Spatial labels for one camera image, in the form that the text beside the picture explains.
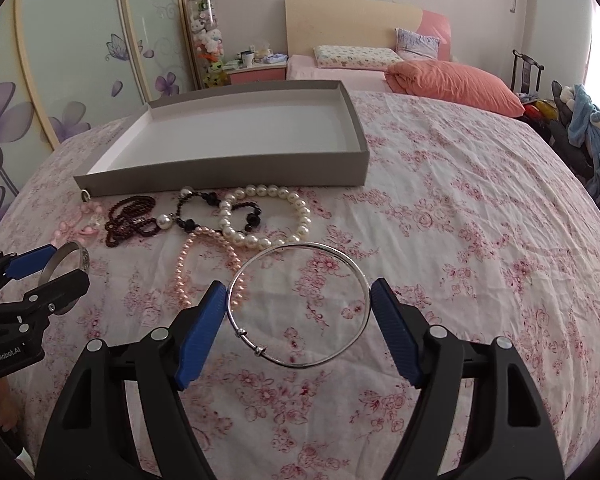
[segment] gray box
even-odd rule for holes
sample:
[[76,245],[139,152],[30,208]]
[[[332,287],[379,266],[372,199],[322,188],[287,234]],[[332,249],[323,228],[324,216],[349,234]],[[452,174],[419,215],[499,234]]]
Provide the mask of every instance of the gray box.
[[[218,129],[205,131],[210,124]],[[183,186],[362,186],[368,162],[362,126],[341,81],[272,81],[151,102],[92,153],[74,179],[91,196]]]

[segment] white pearl bracelet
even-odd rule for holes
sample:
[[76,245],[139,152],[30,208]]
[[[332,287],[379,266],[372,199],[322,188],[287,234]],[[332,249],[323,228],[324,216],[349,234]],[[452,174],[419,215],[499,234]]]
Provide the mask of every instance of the white pearl bracelet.
[[[278,238],[276,240],[269,240],[268,238],[258,238],[255,235],[244,235],[237,232],[231,227],[231,208],[238,200],[243,200],[248,196],[270,196],[273,198],[282,198],[287,200],[296,208],[298,214],[298,227],[296,232],[285,239]],[[280,246],[284,244],[296,244],[301,240],[304,240],[309,235],[309,228],[311,226],[311,210],[307,207],[307,203],[300,198],[300,195],[295,191],[289,191],[286,187],[278,186],[253,186],[249,184],[244,189],[239,187],[232,193],[228,193],[222,199],[219,205],[220,207],[220,228],[222,229],[222,236],[231,242],[235,246],[245,246],[248,249],[258,249],[263,251],[271,246]]]

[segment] silver bangle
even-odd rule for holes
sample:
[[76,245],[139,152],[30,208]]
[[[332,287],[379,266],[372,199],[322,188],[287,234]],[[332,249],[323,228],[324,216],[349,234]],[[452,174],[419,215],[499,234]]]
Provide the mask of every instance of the silver bangle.
[[[234,291],[234,286],[235,286],[235,283],[237,282],[237,280],[240,278],[241,274],[244,273],[244,271],[247,269],[247,267],[250,266],[253,262],[259,260],[263,256],[267,256],[268,254],[274,253],[276,251],[284,251],[287,249],[314,249],[317,251],[323,251],[323,252],[329,253],[331,256],[334,256],[335,258],[339,259],[341,262],[346,264],[346,266],[349,267],[349,269],[351,269],[353,271],[353,273],[356,275],[356,278],[358,279],[358,281],[360,282],[360,286],[362,287],[362,293],[365,298],[365,312],[363,315],[362,325],[360,326],[360,329],[358,330],[356,335],[353,336],[353,338],[349,342],[347,342],[347,344],[344,345],[343,348],[339,349],[337,352],[334,352],[333,354],[331,354],[323,359],[317,360],[313,363],[300,363],[300,364],[287,363],[285,361],[281,361],[280,359],[276,359],[275,357],[272,357],[271,355],[267,354],[267,349],[265,347],[254,344],[247,337],[247,331],[237,325],[237,323],[235,322],[234,313],[232,312],[231,296]],[[257,356],[264,357],[267,361],[270,361],[279,366],[283,366],[285,368],[312,368],[314,366],[323,365],[323,364],[331,361],[332,359],[335,359],[337,356],[342,354],[345,350],[347,350],[351,345],[353,345],[353,343],[355,343],[360,338],[362,333],[365,331],[367,323],[369,322],[370,314],[371,314],[371,300],[369,297],[369,283],[366,280],[365,275],[362,273],[362,270],[360,270],[360,267],[358,267],[358,265],[342,251],[334,249],[333,247],[329,247],[328,245],[318,244],[316,242],[300,242],[300,243],[284,244],[284,245],[280,245],[280,246],[270,247],[269,249],[266,249],[266,250],[262,251],[261,253],[256,254],[253,258],[250,258],[249,260],[247,260],[244,263],[244,265],[238,270],[238,272],[236,273],[234,278],[231,280],[231,283],[229,284],[229,289],[228,289],[227,295],[226,295],[226,315],[229,318],[229,322],[231,323],[231,326],[234,327],[235,335],[238,336],[240,339],[242,339],[242,341],[245,343],[245,345],[247,345],[249,348],[251,348]]]
[[[45,268],[42,269],[42,273],[38,279],[38,286],[48,283],[48,281],[51,279],[51,275],[58,268],[58,265],[60,265],[60,263],[62,263],[62,261],[74,251],[80,251],[80,262],[78,263],[78,268],[88,274],[90,269],[89,251],[87,251],[87,249],[85,249],[78,242],[67,242],[61,246],[51,258],[49,258],[49,261],[46,263]],[[66,307],[56,310],[56,316],[62,316],[62,314],[69,312],[77,302],[78,300],[73,300],[71,303],[67,304]]]

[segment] headboard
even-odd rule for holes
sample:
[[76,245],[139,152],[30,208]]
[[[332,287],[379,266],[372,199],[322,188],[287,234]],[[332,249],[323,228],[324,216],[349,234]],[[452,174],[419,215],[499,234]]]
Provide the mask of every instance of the headboard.
[[286,0],[289,56],[312,56],[314,46],[395,48],[395,27],[440,38],[438,59],[449,60],[451,26],[446,16],[378,0]]

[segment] blue gripper pad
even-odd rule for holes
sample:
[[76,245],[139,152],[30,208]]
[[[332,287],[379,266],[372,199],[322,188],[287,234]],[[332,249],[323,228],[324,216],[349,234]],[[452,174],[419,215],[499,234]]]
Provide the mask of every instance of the blue gripper pad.
[[20,256],[15,256],[6,268],[7,277],[21,280],[44,269],[46,263],[56,254],[56,251],[53,245],[45,245]]
[[202,312],[180,346],[180,363],[174,380],[179,390],[185,390],[191,381],[200,377],[202,367],[216,339],[226,303],[226,287],[209,288],[197,307]]
[[376,321],[398,373],[418,388],[424,379],[418,362],[418,346],[398,311],[398,305],[388,283],[383,278],[375,280],[371,285],[371,308]]

